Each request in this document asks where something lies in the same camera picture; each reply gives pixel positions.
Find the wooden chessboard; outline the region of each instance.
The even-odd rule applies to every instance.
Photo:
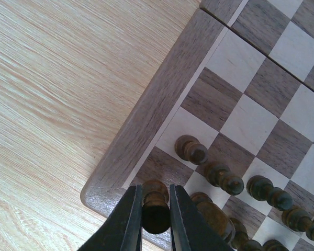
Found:
[[[281,212],[246,191],[229,196],[181,160],[190,134],[246,184],[263,175],[314,216],[314,0],[203,0],[86,183],[107,216],[129,185],[152,178],[210,195],[250,238],[314,250]],[[168,233],[145,237],[164,249]]]

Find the dark chess piece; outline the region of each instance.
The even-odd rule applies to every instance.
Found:
[[[174,144],[174,149],[181,159],[190,161],[195,165],[207,161],[207,148],[191,135],[180,136]]]
[[[235,236],[235,228],[226,214],[203,192],[196,192],[190,198],[210,227],[229,244]]]
[[[231,246],[238,251],[262,251],[263,248],[259,242],[249,239],[245,226],[238,219],[230,218],[235,227],[235,237]]]
[[[215,187],[221,187],[230,195],[239,195],[244,189],[243,180],[232,173],[227,165],[217,162],[202,164],[205,169],[205,177]]]
[[[276,239],[271,239],[264,243],[264,251],[288,251],[286,247]]]
[[[314,241],[314,222],[305,210],[293,206],[283,212],[282,221],[293,231],[306,232],[307,237]]]
[[[169,192],[159,180],[148,180],[142,185],[142,226],[151,234],[161,234],[170,227]]]
[[[291,195],[281,188],[273,187],[272,182],[263,176],[253,176],[246,185],[246,190],[255,200],[264,201],[280,211],[293,206]]]

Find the checkered pattern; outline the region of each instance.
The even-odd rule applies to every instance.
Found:
[[[314,0],[243,0],[238,34],[314,90]]]
[[[246,190],[229,196],[208,183],[200,167],[180,159],[174,142],[184,134],[198,138],[210,159],[226,163],[245,184],[254,175],[268,177],[314,216],[310,89],[228,31],[132,184],[157,178],[183,185],[189,194],[205,192],[227,215],[241,219],[260,243],[275,238],[289,250],[314,250],[305,235],[283,225],[281,212]]]

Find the light wood surface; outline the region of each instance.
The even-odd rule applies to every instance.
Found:
[[[0,250],[76,250],[104,222],[80,191],[198,4],[0,1]]]

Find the chess piece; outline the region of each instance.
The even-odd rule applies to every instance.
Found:
[[[272,182],[263,176],[253,176],[246,185],[246,190],[255,200],[264,201],[280,211],[293,206],[291,195],[281,188],[273,187]]]
[[[195,165],[200,165],[207,160],[207,148],[191,135],[180,136],[176,140],[174,148],[181,159]]]
[[[230,195],[239,195],[244,189],[243,180],[232,173],[227,165],[217,162],[202,164],[205,169],[205,177],[215,187],[221,187]]]
[[[283,212],[282,221],[293,231],[306,232],[307,237],[314,241],[314,222],[305,210],[293,206]]]
[[[235,237],[231,246],[238,251],[262,251],[263,248],[259,242],[249,239],[245,226],[235,218],[230,218],[235,227]]]
[[[264,243],[264,251],[288,251],[286,247],[276,239],[271,239]]]
[[[142,185],[142,226],[151,234],[161,234],[170,227],[169,192],[164,183],[148,180]]]
[[[210,227],[229,244],[234,238],[235,228],[226,214],[203,192],[196,192],[190,198]]]

